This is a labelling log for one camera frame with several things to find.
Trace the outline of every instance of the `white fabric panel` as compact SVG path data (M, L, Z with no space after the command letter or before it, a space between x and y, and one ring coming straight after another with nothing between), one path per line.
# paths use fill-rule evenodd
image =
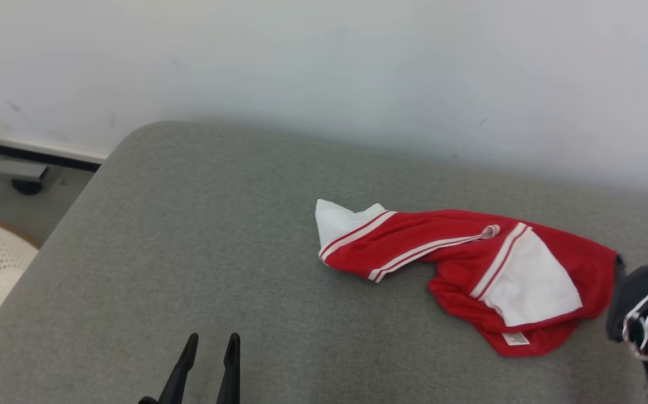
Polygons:
M583 305L568 273L532 228L512 243L480 300L496 310L507 327L542 322Z
M485 273L481 276L481 279L479 279L478 284L476 284L476 287L471 291L469 294L471 297L474 297L475 299L481 299L481 294L486 290L486 287L489 286L491 283L491 279L493 279L494 276L499 272L499 268L501 268L501 264L503 263L504 259L509 254L509 251L511 250L511 245L512 243L523 233L526 231L526 229L529 228L529 226L525 225L524 223L518 223L516 227L514 227L514 230L511 230L511 232L506 235L506 238L504 239L503 245L501 245L501 250L499 250L499 253L496 254L496 257L494 258L494 261L491 262L491 265L489 265L489 268L486 270Z
M382 205L373 204L367 210L355 213L343 206L334 204L334 202L317 199L314 217L316 217L317 221L321 247L324 248L340 236L362 227L384 211Z

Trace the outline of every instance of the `white stripe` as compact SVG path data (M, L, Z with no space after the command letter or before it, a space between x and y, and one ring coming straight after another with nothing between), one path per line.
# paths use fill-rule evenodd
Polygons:
M369 233L373 232L373 230L375 230L375 228L382 225L383 222L386 222L386 220L388 218L392 217L393 215L396 215L397 213L398 212L395 212L394 210L389 210L389 212L386 212L385 214L378 217L377 220L369 223L365 227L360 228L360 230L358 230L356 233L352 233L351 235L342 238L342 240L335 241L335 243L332 244L332 245L325 246L324 248L322 248L321 251L319 251L319 258L321 258L321 260L325 261L325 263L326 263L327 257L330 256L331 253L334 253L334 251L336 251L338 248L340 248L342 246L345 246L345 245L351 243L352 241L358 240L359 238L362 238L365 235L368 235Z
M443 240L436 240L436 241L431 241L430 243L426 243L425 245L417 246L414 249L411 249L409 251L406 251L405 253L397 256L396 258L392 259L388 263L384 264L380 268L373 269L368 276L368 279L370 281L375 281L379 282L381 281L381 278L376 280L378 278L378 274L380 274L382 271L383 273L390 273L392 271L396 271L397 269L401 268L404 266L404 264L411 263L411 261L414 261L415 259L421 258L424 255L427 255L428 253L431 253L431 251L427 250L437 250L439 248L443 248L445 246L455 246L455 245L461 245L464 243L468 243L469 241L474 241L474 240L479 240L479 238L492 238L496 235L498 235L499 230L501 228L498 225L493 225L493 226L487 226L484 228L483 232L481 232L480 235L477 236L466 236L466 237L457 237L457 238L443 238ZM417 254L411 259L407 259L401 264L398 264L395 268L389 268L389 266L394 265L398 263L399 260L406 258L409 255L412 254Z
M530 233L533 231L534 231L533 228L527 226L524 229L522 235L519 238L515 238L514 242L511 243L511 248L509 249L511 253L509 254L509 256L506 257L506 260L504 260L504 262L501 264L501 271L494 271L494 278L491 279L491 282L489 282L491 286L489 286L489 289L484 289L483 294L478 298L479 301L483 301L483 298L489 294L489 291L491 291L491 289L496 284L496 280L499 279L499 277L501 277L501 274L504 273L504 268L506 268L506 265L509 263L509 259L511 259L512 255L514 255L514 251L516 250L516 245L521 244L520 241L522 238L526 236L526 233Z
M501 245L501 250L499 250L499 252L496 254L494 261L483 274L481 279L479 279L478 284L476 284L476 287L473 289L473 291L471 291L469 296L474 297L475 299L478 298L481 292L483 292L484 288L486 288L486 286L489 284L489 281L491 281L494 274L496 274L497 269L499 269L504 261L504 258L506 258L506 254L508 254L509 250L511 250L511 244L514 239L517 238L517 236L521 235L526 230L526 228L527 225L519 222L516 227L514 227L514 230L511 230L511 232L509 232L509 234L506 236L506 240L504 240L503 245Z
M445 248L447 246L462 245L462 244L465 244L465 243L468 243L468 242L474 241L474 240L478 240L478 237L470 237L470 238L466 238L465 240L453 241L453 242L450 242L450 243L440 243L438 245L431 246L429 249L421 251L418 254L412 255L410 258L407 258L406 260L401 261L401 263L399 263L398 265L396 265L393 268L385 269L386 266L383 266L381 268L374 269L369 274L368 279L370 281L375 281L376 283L379 283L379 282L381 282L381 280L384 278L384 276L386 274L391 273L393 271L396 271L397 269L403 267L404 265L406 265L408 263L411 263L411 261L416 261L417 259L431 253L432 251L436 251L436 250L439 250L440 248Z

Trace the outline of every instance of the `black caster wheel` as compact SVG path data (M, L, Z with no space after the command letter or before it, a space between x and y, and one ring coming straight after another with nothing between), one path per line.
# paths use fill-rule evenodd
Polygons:
M12 187L22 195L36 195L42 191L42 183L36 181L12 180Z

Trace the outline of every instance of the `black baseboard trim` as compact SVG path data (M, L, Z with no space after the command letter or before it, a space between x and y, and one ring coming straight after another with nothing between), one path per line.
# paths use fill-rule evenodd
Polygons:
M47 164L48 166L61 166L74 169L82 169L83 171L97 172L101 164L90 163L87 161L80 161L78 159L60 158L52 156L51 154L37 153L36 151L28 151L22 149L8 148L7 146L0 146L0 156L7 156L16 159L28 159L35 163Z

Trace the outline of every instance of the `gray cushion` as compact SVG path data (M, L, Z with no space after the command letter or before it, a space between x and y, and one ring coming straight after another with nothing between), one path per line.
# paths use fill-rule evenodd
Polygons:
M231 332L242 402L645 400L603 318L547 356L503 358L439 308L431 265L381 284L324 266L316 198L510 215L648 263L646 195L155 123L114 151L0 309L0 403L157 397L191 332L187 403L216 401Z

